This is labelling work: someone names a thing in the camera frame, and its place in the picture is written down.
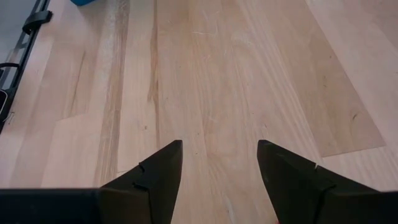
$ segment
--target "wood grain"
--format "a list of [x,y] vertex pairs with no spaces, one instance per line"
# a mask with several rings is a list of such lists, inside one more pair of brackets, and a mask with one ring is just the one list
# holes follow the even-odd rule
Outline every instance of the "wood grain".
[[[390,7],[381,8],[384,3]],[[397,154],[398,50],[387,37],[398,32],[398,28],[390,25],[390,33],[386,34],[383,30],[387,28],[380,25],[386,18],[379,15],[388,14],[389,20],[398,19],[393,13],[398,5],[385,0],[377,5],[362,0],[311,1],[309,5],[373,117],[387,148]]]
[[398,189],[397,14],[380,2],[51,1],[0,135],[0,187],[97,187],[182,139],[173,223],[275,223],[268,139]]
[[322,156],[385,143],[305,1],[264,1],[281,61]]

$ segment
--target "blue object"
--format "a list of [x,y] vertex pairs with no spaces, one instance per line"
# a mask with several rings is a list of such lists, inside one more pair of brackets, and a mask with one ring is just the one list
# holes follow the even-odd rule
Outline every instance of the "blue object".
[[77,6],[84,6],[94,0],[71,0],[71,2],[75,3]]

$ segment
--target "black plastic part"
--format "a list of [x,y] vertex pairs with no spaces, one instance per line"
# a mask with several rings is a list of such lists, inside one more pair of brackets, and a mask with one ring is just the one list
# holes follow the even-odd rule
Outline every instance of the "black plastic part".
[[10,63],[10,62],[6,62],[6,63],[0,63],[0,79],[4,73],[4,70],[2,68],[7,68],[7,67],[12,67],[12,68],[19,68],[19,64],[17,63]]
[[42,24],[48,23],[51,21],[52,12],[51,11],[40,11],[30,15],[22,28],[22,30],[30,35],[33,30],[37,30],[40,28]]
[[[174,141],[99,189],[0,190],[0,223],[168,224],[177,199],[182,142]],[[138,187],[138,182],[150,185]]]
[[0,90],[0,120],[5,120],[6,118],[3,117],[3,109],[7,105],[8,102],[8,94],[4,90]]
[[398,192],[378,192],[266,140],[257,159],[280,224],[398,223]]

